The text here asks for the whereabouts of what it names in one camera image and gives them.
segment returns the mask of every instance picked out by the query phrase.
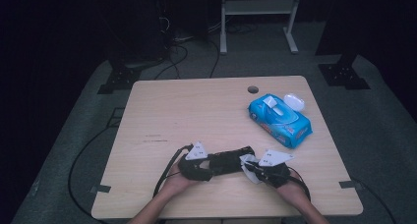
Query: person's left hand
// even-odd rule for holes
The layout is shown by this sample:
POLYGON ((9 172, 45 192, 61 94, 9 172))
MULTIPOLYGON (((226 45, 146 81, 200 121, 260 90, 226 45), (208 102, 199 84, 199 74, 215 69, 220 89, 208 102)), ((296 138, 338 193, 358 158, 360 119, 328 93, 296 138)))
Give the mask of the person's left hand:
POLYGON ((166 181, 160 191, 176 196, 197 183, 199 183, 199 181, 189 180, 180 173, 177 162, 172 165, 171 170, 169 170, 168 177, 166 178, 166 181))

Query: light wood tabletop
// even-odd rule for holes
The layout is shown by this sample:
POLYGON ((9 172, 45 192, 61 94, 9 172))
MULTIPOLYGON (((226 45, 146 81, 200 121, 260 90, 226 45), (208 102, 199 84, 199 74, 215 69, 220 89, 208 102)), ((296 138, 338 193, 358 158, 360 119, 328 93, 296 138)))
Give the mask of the light wood tabletop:
MULTIPOLYGON (((201 141, 207 153, 251 146, 261 158, 266 149, 291 153, 286 162, 308 186, 312 203, 324 215, 357 215, 362 203, 307 81, 300 76, 140 81, 132 88, 101 184, 95 218, 130 218, 151 200, 167 163, 184 145, 201 141), (250 93, 249 86, 259 89, 250 93), (295 149, 280 144, 249 117, 253 100, 271 93, 295 93, 306 107, 313 133, 295 149)), ((293 216, 299 213, 265 184, 243 172, 213 177, 174 198, 162 218, 293 216)))

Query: white shelf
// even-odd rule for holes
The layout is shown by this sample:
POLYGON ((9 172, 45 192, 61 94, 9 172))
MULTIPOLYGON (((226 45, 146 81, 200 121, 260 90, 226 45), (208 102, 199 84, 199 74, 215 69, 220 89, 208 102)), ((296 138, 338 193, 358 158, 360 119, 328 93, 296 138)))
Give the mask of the white shelf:
POLYGON ((294 0, 227 0, 225 15, 291 14, 294 0))

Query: gray carpet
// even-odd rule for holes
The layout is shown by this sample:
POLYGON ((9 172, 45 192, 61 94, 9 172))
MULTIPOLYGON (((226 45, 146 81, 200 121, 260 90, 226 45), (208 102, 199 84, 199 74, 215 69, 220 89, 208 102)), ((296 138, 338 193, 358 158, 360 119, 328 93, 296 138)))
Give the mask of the gray carpet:
MULTIPOLYGON (((364 205, 362 214, 329 217, 329 221, 392 223, 382 203, 371 193, 374 192, 392 211, 397 223, 416 223, 416 123, 384 83, 378 69, 360 56, 353 67, 371 89, 346 90, 327 85, 318 64, 334 63, 339 56, 315 56, 323 23, 295 24, 293 34, 300 50, 298 55, 290 54, 282 26, 259 25, 244 35, 228 34, 228 53, 219 57, 212 77, 304 76, 348 173, 371 189, 358 191, 364 205)), ((210 39, 218 46, 218 34, 211 35, 210 39)), ((208 78, 217 58, 213 43, 195 39, 181 46, 188 50, 188 55, 177 64, 179 76, 170 68, 159 79, 208 78)), ((183 48, 172 47, 172 61, 184 55, 183 48)), ((144 70, 140 80, 153 80, 169 65, 165 61, 144 70)), ((67 183, 73 162, 87 145, 74 166, 71 188, 80 206, 90 212, 95 197, 91 188, 100 182, 117 133, 114 127, 105 130, 106 125, 115 108, 125 107, 130 93, 115 90, 111 94, 97 94, 110 73, 110 65, 103 62, 91 76, 13 223, 97 223, 77 208, 67 183)), ((122 112, 117 111, 112 122, 122 112)), ((303 223, 303 220, 288 217, 285 222, 303 223)))

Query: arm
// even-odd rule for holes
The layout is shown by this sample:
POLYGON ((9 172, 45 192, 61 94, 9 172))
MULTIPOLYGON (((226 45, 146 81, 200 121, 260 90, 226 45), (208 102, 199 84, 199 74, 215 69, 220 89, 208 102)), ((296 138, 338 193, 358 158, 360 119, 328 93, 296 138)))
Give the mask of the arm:
MULTIPOLYGON (((291 176, 299 178, 296 173, 291 176)), ((310 203, 303 189, 293 182, 276 189, 278 194, 289 204, 294 206, 309 224, 328 224, 322 214, 310 203)))
POLYGON ((191 181, 179 173, 178 164, 175 163, 169 171, 169 177, 159 193, 128 223, 129 224, 153 224, 165 205, 173 197, 183 193, 187 188, 198 181, 191 181))

